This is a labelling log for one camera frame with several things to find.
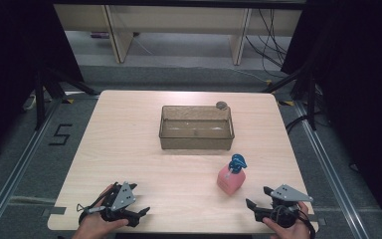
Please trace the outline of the black metal stand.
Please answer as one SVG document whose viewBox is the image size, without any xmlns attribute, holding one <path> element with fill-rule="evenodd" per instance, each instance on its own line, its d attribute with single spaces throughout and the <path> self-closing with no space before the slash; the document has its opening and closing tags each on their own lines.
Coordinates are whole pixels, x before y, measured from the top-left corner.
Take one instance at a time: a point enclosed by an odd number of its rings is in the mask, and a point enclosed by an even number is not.
<svg viewBox="0 0 382 239">
<path fill-rule="evenodd" d="M 47 90 L 52 99 L 62 100 L 67 95 L 60 85 L 60 82 L 67 83 L 83 93 L 90 96 L 98 96 L 99 92 L 88 87 L 83 81 L 77 81 L 67 74 L 50 67 L 42 67 L 35 76 L 35 95 L 36 95 L 36 127 L 38 130 L 45 122 L 45 97 Z"/>
<path fill-rule="evenodd" d="M 313 66 L 303 64 L 301 68 L 296 70 L 289 76 L 281 79 L 275 84 L 267 86 L 263 93 L 271 94 L 272 92 L 284 87 L 294 81 L 290 96 L 294 100 L 300 100 L 303 96 L 307 96 L 307 112 L 300 117 L 301 120 L 307 120 L 312 130 L 316 130 L 315 126 L 315 78 L 313 76 Z"/>
</svg>

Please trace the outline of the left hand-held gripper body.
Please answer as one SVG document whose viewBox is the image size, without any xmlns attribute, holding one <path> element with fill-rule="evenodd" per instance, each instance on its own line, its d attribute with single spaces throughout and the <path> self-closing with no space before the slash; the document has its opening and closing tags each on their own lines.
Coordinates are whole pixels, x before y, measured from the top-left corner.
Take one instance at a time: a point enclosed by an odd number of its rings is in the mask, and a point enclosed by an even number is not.
<svg viewBox="0 0 382 239">
<path fill-rule="evenodd" d="M 139 224 L 136 213 L 127 210 L 127 207 L 134 202 L 135 197 L 129 183 L 115 183 L 103 198 L 101 205 L 104 210 L 100 213 L 100 216 L 104 221 L 108 222 L 127 219 L 129 227 L 136 227 Z"/>
</svg>

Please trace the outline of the dark curtain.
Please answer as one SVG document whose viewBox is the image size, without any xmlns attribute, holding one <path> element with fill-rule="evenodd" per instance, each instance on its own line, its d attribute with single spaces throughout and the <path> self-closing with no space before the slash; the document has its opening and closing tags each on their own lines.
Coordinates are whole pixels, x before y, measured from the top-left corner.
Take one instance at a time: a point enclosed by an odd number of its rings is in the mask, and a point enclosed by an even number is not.
<svg viewBox="0 0 382 239">
<path fill-rule="evenodd" d="M 303 1 L 283 71 L 302 66 L 340 11 L 316 82 L 333 127 L 382 209 L 382 0 Z"/>
<path fill-rule="evenodd" d="M 54 1 L 0 0 L 0 141 L 37 79 L 56 98 L 84 83 Z"/>
</svg>

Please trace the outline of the aluminium floor rail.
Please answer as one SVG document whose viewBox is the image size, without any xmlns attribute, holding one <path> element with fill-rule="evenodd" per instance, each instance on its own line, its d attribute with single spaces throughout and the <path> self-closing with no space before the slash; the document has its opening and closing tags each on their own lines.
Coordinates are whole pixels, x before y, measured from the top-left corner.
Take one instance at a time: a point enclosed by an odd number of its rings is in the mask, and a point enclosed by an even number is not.
<svg viewBox="0 0 382 239">
<path fill-rule="evenodd" d="M 353 237 L 355 239 L 370 239 L 363 221 L 332 165 L 317 132 L 306 119 L 302 125 Z"/>
<path fill-rule="evenodd" d="M 13 195 L 26 169 L 28 168 L 34 153 L 37 151 L 37 148 L 40 145 L 40 142 L 50 124 L 53 115 L 60 107 L 61 103 L 61 100 L 52 100 L 50 102 L 42 124 L 34 130 L 17 163 L 13 167 L 11 173 L 7 177 L 7 180 L 0 189 L 0 218 L 2 217 L 11 196 Z"/>
</svg>

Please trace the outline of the pink soap bottle blue pump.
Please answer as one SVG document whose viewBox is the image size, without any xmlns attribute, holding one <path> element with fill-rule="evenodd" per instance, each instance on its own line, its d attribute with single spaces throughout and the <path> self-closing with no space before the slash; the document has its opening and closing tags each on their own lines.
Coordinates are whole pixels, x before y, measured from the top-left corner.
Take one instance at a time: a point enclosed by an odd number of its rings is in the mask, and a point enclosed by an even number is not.
<svg viewBox="0 0 382 239">
<path fill-rule="evenodd" d="M 247 167 L 245 158 L 238 153 L 219 171 L 217 185 L 228 195 L 233 195 L 244 183 Z"/>
</svg>

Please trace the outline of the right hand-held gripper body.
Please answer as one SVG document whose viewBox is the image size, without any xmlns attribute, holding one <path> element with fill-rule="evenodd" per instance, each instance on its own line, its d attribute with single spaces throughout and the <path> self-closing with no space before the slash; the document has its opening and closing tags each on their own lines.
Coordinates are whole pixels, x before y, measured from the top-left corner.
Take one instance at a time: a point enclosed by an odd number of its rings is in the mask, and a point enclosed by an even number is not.
<svg viewBox="0 0 382 239">
<path fill-rule="evenodd" d="M 273 189 L 270 196 L 272 199 L 272 208 L 263 208 L 264 213 L 255 214 L 255 219 L 262 222 L 264 218 L 270 218 L 282 228 L 289 228 L 295 223 L 299 216 L 299 202 L 312 202 L 313 198 L 304 194 L 287 184 Z"/>
</svg>

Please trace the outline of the person's left hand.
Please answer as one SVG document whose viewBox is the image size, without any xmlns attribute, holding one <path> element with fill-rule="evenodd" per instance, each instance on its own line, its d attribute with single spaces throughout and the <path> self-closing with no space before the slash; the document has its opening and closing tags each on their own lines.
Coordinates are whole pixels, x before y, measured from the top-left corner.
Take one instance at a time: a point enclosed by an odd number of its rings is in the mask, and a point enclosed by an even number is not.
<svg viewBox="0 0 382 239">
<path fill-rule="evenodd" d="M 127 219 L 108 222 L 104 221 L 97 213 L 87 215 L 72 236 L 72 239 L 105 239 L 109 233 L 127 224 Z"/>
</svg>

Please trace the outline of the person's right hand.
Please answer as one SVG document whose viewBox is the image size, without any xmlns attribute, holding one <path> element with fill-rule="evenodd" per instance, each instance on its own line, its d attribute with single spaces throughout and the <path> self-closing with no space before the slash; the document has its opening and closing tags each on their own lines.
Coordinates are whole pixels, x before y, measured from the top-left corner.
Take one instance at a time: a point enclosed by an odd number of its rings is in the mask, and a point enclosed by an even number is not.
<svg viewBox="0 0 382 239">
<path fill-rule="evenodd" d="M 270 239 L 310 239 L 310 230 L 300 219 L 289 228 L 282 228 L 270 218 L 264 218 L 263 223 L 274 231 Z"/>
</svg>

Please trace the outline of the grey tape strip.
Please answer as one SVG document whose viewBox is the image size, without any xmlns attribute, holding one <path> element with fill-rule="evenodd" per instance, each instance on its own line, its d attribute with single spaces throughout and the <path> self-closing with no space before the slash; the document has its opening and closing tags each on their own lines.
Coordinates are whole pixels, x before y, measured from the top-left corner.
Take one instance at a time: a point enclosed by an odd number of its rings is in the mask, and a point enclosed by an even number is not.
<svg viewBox="0 0 382 239">
<path fill-rule="evenodd" d="M 66 207 L 52 207 L 52 208 L 45 208 L 42 212 L 43 217 L 49 217 L 50 215 L 56 214 L 56 215 L 64 215 L 66 212 Z"/>
</svg>

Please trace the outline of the clear brown plastic bin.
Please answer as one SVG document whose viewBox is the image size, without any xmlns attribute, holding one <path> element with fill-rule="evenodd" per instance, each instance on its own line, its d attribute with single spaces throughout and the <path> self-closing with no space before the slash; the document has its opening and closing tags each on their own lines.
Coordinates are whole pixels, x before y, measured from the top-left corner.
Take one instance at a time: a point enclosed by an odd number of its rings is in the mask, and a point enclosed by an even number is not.
<svg viewBox="0 0 382 239">
<path fill-rule="evenodd" d="M 229 150 L 235 138 L 231 109 L 216 106 L 163 106 L 162 149 Z"/>
</svg>

